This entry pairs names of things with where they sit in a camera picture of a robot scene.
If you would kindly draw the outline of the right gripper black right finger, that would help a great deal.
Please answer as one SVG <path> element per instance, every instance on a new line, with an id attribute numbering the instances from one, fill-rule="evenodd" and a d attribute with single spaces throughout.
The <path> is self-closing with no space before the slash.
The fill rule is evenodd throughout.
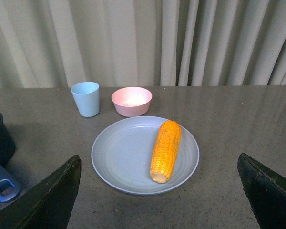
<path id="1" fill-rule="evenodd" d="M 237 169 L 260 228 L 286 229 L 286 178 L 245 153 Z"/>

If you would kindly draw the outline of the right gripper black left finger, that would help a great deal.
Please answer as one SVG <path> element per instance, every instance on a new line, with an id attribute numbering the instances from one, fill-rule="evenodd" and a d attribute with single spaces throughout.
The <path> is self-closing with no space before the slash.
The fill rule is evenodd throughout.
<path id="1" fill-rule="evenodd" d="M 82 162 L 74 155 L 0 211 L 0 229 L 65 229 L 79 191 Z"/>

